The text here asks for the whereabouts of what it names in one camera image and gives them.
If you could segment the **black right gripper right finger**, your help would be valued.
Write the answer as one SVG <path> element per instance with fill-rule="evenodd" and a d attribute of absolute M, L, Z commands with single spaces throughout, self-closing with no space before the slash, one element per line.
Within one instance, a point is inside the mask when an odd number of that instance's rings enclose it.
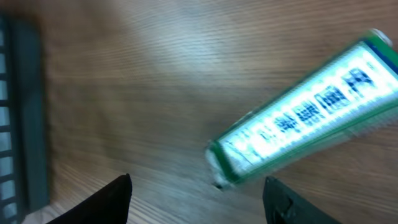
<path fill-rule="evenodd" d="M 267 224 L 340 224 L 272 176 L 266 177 L 262 199 Z"/>

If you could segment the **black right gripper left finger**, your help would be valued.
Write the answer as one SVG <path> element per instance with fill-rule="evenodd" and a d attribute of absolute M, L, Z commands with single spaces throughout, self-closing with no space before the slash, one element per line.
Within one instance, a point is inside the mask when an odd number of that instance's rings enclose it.
<path fill-rule="evenodd" d="M 131 195 L 130 175 L 120 175 L 49 224 L 126 224 Z"/>

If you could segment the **dark green gum pack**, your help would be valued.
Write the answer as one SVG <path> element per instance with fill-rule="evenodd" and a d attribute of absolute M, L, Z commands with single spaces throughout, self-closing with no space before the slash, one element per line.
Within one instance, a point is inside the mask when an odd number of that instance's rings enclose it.
<path fill-rule="evenodd" d="M 397 119 L 397 52 L 370 29 L 292 87 L 210 141 L 224 190 Z"/>

